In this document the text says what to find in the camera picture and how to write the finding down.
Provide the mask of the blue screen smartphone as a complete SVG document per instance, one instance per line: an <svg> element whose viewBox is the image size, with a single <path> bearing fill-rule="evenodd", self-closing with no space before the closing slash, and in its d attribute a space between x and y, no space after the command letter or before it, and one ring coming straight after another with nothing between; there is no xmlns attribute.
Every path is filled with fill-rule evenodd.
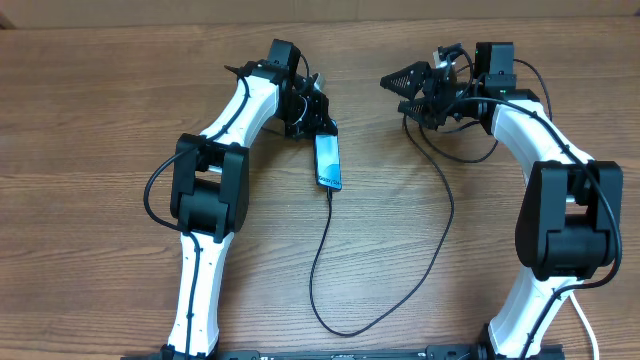
<svg viewBox="0 0 640 360"><path fill-rule="evenodd" d="M336 135L317 135L314 141L315 174L318 186L342 190L339 142Z"/></svg>

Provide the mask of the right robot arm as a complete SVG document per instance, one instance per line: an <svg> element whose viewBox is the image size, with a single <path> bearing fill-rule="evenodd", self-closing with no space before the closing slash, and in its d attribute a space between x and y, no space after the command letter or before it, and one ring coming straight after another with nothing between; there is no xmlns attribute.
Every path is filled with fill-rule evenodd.
<svg viewBox="0 0 640 360"><path fill-rule="evenodd" d="M430 359L562 359L542 339L575 291L598 288L617 274L623 172L575 147L539 98L517 86L511 42L479 42L469 54L440 47L381 78L401 96L398 110L421 130L471 118L518 161L525 194L515 227L521 268L498 314L474 344L429 345Z"/></svg>

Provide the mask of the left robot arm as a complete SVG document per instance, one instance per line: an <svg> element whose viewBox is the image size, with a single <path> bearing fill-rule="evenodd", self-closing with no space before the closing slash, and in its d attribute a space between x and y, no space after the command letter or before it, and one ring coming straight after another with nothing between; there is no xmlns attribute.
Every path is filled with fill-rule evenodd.
<svg viewBox="0 0 640 360"><path fill-rule="evenodd" d="M182 273L176 318L161 359L213 359L225 258L249 205L250 148L277 118L285 136L335 136L318 75L298 73L301 51L276 39L269 54L231 71L237 88L218 118L199 134L184 133L166 161L173 169L169 228L180 234Z"/></svg>

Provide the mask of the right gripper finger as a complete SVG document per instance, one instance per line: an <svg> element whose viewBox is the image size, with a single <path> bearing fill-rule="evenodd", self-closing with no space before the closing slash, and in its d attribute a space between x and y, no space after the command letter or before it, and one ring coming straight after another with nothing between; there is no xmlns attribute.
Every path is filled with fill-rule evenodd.
<svg viewBox="0 0 640 360"><path fill-rule="evenodd" d="M415 62L397 72L383 76L380 86L405 99L414 100L431 74L431 66L426 61Z"/></svg>
<svg viewBox="0 0 640 360"><path fill-rule="evenodd" d="M401 101L398 105L398 111L429 130L438 128L437 112L431 103L424 98Z"/></svg>

